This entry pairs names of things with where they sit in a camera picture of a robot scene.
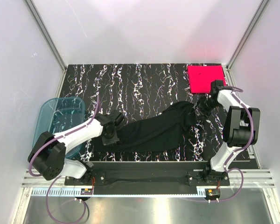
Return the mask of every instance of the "black fabric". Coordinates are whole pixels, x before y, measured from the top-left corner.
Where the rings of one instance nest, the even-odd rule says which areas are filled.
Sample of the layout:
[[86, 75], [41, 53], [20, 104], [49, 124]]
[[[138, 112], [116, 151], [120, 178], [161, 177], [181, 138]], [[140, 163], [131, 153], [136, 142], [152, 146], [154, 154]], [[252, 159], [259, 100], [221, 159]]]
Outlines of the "black fabric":
[[104, 146], [101, 137], [92, 139], [98, 152], [163, 152], [178, 148], [182, 132], [195, 125], [196, 116], [191, 112], [193, 104], [177, 102], [159, 116], [129, 123], [117, 131], [119, 142]]

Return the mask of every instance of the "marble pattern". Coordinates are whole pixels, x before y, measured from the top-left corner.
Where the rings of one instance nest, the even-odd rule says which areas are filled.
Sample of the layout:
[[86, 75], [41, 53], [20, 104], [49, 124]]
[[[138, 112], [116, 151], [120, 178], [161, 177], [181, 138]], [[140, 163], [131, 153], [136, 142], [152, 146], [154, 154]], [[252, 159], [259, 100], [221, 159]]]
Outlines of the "marble pattern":
[[[86, 118], [94, 113], [100, 96], [100, 113], [116, 109], [127, 123], [161, 114], [171, 104], [187, 100], [195, 103], [201, 95], [191, 94], [188, 64], [79, 64], [69, 65], [60, 97], [77, 96], [86, 104]], [[84, 161], [203, 161], [220, 148], [226, 112], [215, 108], [204, 122], [198, 122], [183, 136], [175, 150], [160, 153], [94, 152], [91, 141], [82, 145]], [[237, 160], [249, 160], [243, 152]]]

